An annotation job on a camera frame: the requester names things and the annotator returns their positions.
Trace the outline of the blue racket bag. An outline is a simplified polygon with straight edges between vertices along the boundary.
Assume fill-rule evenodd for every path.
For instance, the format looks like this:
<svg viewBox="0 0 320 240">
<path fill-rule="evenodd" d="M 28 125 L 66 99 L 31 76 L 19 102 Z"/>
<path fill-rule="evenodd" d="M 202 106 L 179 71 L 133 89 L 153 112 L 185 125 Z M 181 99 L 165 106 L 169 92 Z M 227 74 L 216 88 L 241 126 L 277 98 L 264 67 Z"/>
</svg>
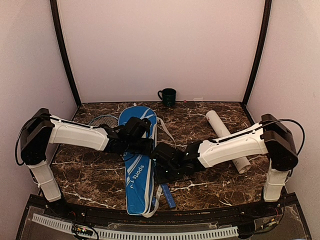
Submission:
<svg viewBox="0 0 320 240">
<path fill-rule="evenodd" d="M 118 124 L 124 125 L 131 117 L 147 118 L 151 122 L 150 134 L 143 136 L 157 142 L 157 124 L 160 123 L 166 134 L 174 140 L 164 121 L 147 106 L 131 106 L 122 111 Z M 154 193 L 154 165 L 148 156 L 125 153 L 123 156 L 125 166 L 125 197 L 126 211 L 131 216 L 152 217 L 159 207 L 159 200 L 163 190 L 158 186 Z"/>
</svg>

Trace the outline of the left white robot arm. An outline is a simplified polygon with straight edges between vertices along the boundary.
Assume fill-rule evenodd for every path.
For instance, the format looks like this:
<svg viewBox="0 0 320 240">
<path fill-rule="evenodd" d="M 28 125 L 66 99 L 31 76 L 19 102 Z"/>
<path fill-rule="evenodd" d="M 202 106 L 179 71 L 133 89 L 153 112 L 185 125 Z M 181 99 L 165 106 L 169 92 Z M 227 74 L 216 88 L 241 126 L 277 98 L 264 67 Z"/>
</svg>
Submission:
<svg viewBox="0 0 320 240">
<path fill-rule="evenodd" d="M 150 138 L 151 121 L 132 116 L 125 124 L 112 127 L 107 123 L 86 125 L 50 114 L 39 109 L 19 131 L 14 156 L 17 165 L 28 166 L 51 210 L 60 218 L 71 213 L 63 193 L 47 162 L 49 144 L 65 144 L 96 151 L 123 155 L 124 153 L 149 156 L 154 141 Z"/>
</svg>

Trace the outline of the white shuttlecock tube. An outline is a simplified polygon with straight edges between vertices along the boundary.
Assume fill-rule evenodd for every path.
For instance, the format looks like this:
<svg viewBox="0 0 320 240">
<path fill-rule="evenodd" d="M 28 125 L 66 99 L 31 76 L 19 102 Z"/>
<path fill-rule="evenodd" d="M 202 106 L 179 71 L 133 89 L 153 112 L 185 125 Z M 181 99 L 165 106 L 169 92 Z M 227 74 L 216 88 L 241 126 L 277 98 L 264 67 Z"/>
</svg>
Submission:
<svg viewBox="0 0 320 240">
<path fill-rule="evenodd" d="M 230 135 L 226 125 L 214 110 L 208 111 L 205 118 L 219 138 Z M 252 166 L 247 157 L 235 158 L 232 162 L 240 174 L 246 173 Z"/>
</svg>

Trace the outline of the blue badminton racket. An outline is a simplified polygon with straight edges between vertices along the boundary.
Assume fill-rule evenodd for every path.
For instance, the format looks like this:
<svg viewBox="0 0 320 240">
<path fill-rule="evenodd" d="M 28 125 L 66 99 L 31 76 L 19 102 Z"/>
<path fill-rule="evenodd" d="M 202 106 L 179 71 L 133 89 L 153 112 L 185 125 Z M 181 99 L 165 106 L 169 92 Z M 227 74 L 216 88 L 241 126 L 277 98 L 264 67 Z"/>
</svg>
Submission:
<svg viewBox="0 0 320 240">
<path fill-rule="evenodd" d="M 172 194 L 170 192 L 170 189 L 169 189 L 168 185 L 163 183 L 160 186 L 162 188 L 163 194 L 164 194 L 164 196 L 166 198 L 166 201 L 168 203 L 169 208 L 170 209 L 174 209 L 176 207 L 176 203 L 174 201 L 174 198 L 173 198 L 173 196 L 172 196 Z"/>
<path fill-rule="evenodd" d="M 89 126 L 108 125 L 110 128 L 118 126 L 118 118 L 113 115 L 100 115 L 88 123 Z"/>
</svg>

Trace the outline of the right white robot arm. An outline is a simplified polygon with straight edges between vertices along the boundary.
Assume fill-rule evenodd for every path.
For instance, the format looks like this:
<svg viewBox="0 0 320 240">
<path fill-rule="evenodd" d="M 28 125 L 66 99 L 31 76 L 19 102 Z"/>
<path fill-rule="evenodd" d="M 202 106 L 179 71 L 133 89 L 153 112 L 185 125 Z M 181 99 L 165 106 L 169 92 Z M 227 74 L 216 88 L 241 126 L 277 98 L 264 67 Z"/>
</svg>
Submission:
<svg viewBox="0 0 320 240">
<path fill-rule="evenodd" d="M 155 162 L 156 182 L 171 183 L 220 163 L 252 155 L 267 155 L 269 169 L 263 200 L 255 205 L 255 213 L 266 217 L 274 210 L 274 202 L 280 199 L 289 172 L 297 166 L 301 152 L 296 148 L 292 132 L 283 122 L 285 119 L 264 114 L 260 122 L 245 130 L 190 143 L 185 151 L 161 142 L 150 154 L 150 159 Z"/>
</svg>

